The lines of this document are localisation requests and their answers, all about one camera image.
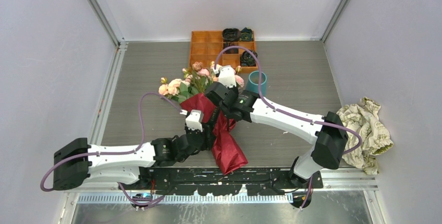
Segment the pink flower bouquet red wrap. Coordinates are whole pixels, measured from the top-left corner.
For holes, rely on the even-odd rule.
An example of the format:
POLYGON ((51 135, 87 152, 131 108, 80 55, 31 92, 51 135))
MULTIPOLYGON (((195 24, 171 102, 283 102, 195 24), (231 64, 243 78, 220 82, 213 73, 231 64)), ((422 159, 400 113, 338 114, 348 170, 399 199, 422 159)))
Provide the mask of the pink flower bouquet red wrap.
MULTIPOLYGON (((162 77, 158 92, 168 99, 177 101, 184 110, 196 109, 202 111, 204 114, 202 123, 205 124, 213 110, 217 108, 203 94, 205 89, 215 82, 213 66, 214 62, 211 63, 210 67, 206 67, 201 62, 195 62, 189 68, 183 68, 182 79, 177 78, 168 81, 166 77, 162 77)), ((245 154, 231 133, 227 131, 222 131, 220 135, 216 136, 210 151, 216 165, 224 174, 233 172, 248 163, 245 154)))

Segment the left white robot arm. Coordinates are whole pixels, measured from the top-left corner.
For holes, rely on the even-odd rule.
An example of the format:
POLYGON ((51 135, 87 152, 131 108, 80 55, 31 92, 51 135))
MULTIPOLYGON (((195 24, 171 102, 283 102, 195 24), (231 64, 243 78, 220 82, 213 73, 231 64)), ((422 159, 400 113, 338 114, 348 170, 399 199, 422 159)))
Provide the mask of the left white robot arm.
POLYGON ((65 191, 86 183, 119 182, 146 189, 152 182, 148 168, 170 167, 213 147, 216 137, 208 125, 185 131, 142 146, 99 146, 77 138, 54 153, 52 188, 65 191))

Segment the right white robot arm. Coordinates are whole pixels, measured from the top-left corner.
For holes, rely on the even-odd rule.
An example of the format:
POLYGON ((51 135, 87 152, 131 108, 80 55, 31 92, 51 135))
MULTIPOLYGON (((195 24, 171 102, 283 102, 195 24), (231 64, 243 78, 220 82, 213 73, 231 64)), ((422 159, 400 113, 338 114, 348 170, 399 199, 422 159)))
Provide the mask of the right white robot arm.
POLYGON ((227 118, 284 130, 312 145, 291 166, 288 177, 294 187, 304 187, 323 168, 339 168, 348 135, 336 113, 330 111, 326 116, 303 113, 271 102, 253 91, 238 92, 219 82, 212 83, 204 95, 227 118))

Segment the black printed ribbon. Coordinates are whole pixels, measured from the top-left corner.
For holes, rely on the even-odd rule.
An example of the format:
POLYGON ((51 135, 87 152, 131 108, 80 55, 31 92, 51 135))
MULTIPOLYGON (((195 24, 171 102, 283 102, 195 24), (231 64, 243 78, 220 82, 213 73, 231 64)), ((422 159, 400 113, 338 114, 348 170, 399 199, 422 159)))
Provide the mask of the black printed ribbon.
POLYGON ((215 108, 210 115, 208 121, 205 123, 211 132, 218 136, 221 134, 222 131, 230 132, 233 130, 236 126, 236 121, 233 119, 227 118, 223 112, 220 110, 220 108, 215 108))

